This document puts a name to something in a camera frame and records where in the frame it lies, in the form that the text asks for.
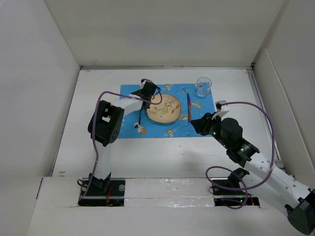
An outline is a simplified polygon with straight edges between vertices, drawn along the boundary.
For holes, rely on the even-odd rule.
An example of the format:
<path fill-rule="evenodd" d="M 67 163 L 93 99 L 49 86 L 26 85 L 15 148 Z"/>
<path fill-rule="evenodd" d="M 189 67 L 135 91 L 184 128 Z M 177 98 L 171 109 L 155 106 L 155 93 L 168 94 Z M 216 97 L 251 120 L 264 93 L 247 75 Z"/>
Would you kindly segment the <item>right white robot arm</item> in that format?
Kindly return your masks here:
<path fill-rule="evenodd" d="M 243 138 L 243 129 L 233 118 L 221 119 L 211 113 L 191 121 L 196 133 L 212 135 L 227 156 L 240 165 L 239 177 L 227 183 L 230 192 L 250 192 L 280 211 L 300 233 L 310 235 L 315 229 L 315 191 L 287 175 L 268 160 L 257 147 Z"/>

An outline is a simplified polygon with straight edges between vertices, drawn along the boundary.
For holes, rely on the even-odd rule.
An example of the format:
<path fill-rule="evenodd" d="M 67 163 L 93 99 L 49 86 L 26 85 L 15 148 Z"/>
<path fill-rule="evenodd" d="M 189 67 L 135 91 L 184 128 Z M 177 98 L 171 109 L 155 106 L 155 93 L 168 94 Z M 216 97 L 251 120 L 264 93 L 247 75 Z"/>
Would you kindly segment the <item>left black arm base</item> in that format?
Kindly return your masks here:
<path fill-rule="evenodd" d="M 87 194 L 85 193 L 89 180 L 87 178 L 79 179 L 77 184 L 80 186 L 80 196 L 78 205 L 81 207 L 123 207 L 125 201 L 125 179 L 106 180 L 103 189 L 91 184 Z"/>

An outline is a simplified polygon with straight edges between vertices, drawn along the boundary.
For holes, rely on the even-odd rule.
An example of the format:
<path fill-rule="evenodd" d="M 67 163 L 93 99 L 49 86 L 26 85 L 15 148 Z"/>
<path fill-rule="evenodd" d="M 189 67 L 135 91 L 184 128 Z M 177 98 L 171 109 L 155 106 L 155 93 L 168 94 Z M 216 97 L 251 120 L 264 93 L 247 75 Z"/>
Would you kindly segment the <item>iridescent knife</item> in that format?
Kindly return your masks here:
<path fill-rule="evenodd" d="M 186 94 L 187 96 L 187 106 L 188 106 L 188 123 L 191 124 L 191 118 L 192 118 L 192 115 L 191 115 L 191 99 L 190 99 L 190 96 L 189 96 L 189 93 L 187 91 L 187 89 L 185 87 L 183 87 L 183 92 Z"/>

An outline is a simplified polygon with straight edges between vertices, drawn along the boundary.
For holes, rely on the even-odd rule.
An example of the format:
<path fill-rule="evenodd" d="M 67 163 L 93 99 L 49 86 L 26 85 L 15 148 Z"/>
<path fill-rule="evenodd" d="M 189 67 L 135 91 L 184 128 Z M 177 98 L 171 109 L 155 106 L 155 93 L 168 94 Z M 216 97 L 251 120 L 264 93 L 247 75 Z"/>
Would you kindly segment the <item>clear plastic cup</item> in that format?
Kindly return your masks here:
<path fill-rule="evenodd" d="M 207 77 L 201 77 L 197 80 L 196 94 L 200 97 L 211 95 L 212 81 Z"/>

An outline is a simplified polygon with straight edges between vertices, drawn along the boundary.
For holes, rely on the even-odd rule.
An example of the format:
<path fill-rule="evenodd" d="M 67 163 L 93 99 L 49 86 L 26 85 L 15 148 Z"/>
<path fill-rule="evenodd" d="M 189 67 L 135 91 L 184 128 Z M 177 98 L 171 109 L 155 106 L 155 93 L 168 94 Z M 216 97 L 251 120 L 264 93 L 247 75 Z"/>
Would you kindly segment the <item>beige floral plate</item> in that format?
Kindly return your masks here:
<path fill-rule="evenodd" d="M 177 121 L 181 114 L 181 103 L 178 98 L 170 94 L 162 94 L 162 102 L 158 105 L 151 104 L 147 109 L 150 120 L 168 124 Z"/>

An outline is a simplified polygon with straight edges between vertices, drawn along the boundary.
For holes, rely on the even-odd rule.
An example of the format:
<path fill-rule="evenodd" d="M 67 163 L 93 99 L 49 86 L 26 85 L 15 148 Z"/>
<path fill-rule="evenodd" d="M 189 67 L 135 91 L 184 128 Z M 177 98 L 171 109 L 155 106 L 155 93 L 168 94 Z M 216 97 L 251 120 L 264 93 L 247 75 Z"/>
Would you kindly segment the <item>blue patterned cloth placemat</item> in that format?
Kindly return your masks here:
<path fill-rule="evenodd" d="M 139 111 L 124 116 L 121 126 L 120 139 L 136 138 L 181 138 L 198 137 L 193 126 L 188 123 L 187 96 L 183 92 L 185 87 L 191 99 L 192 119 L 202 118 L 206 113 L 215 111 L 215 103 L 212 95 L 200 97 L 196 94 L 196 84 L 160 84 L 161 94 L 155 95 L 153 102 L 160 102 L 162 94 L 170 94 L 179 99 L 181 114 L 177 121 L 161 124 L 150 120 L 147 109 L 141 111 L 141 125 L 138 124 Z"/>

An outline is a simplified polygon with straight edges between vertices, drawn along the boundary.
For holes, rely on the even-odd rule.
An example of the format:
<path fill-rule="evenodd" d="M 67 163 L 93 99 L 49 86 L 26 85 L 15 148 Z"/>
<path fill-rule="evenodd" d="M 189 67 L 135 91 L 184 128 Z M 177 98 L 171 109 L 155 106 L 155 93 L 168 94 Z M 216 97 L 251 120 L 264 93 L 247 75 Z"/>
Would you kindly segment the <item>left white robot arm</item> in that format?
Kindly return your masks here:
<path fill-rule="evenodd" d="M 114 143 L 120 133 L 123 118 L 133 112 L 149 108 L 158 86 L 148 79 L 141 80 L 140 89 L 129 95 L 104 91 L 97 99 L 94 114 L 88 125 L 95 150 L 95 163 L 89 175 L 88 189 L 104 195 L 110 188 L 109 144 Z"/>

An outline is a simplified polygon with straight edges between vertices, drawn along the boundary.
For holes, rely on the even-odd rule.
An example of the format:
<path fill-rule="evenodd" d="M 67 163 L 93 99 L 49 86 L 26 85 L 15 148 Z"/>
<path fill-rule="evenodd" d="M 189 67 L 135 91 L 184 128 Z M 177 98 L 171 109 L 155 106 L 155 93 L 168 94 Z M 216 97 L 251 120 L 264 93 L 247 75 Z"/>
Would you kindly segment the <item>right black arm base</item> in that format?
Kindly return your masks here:
<path fill-rule="evenodd" d="M 214 196 L 214 204 L 216 207 L 239 208 L 242 204 L 244 204 L 244 206 L 260 207 L 260 202 L 257 197 L 248 194 L 246 199 L 245 191 L 239 190 L 243 185 L 233 173 L 228 177 L 215 177 L 211 178 L 211 180 L 217 185 L 237 189 L 237 191 L 227 190 L 211 184 L 208 188 L 208 192 Z"/>

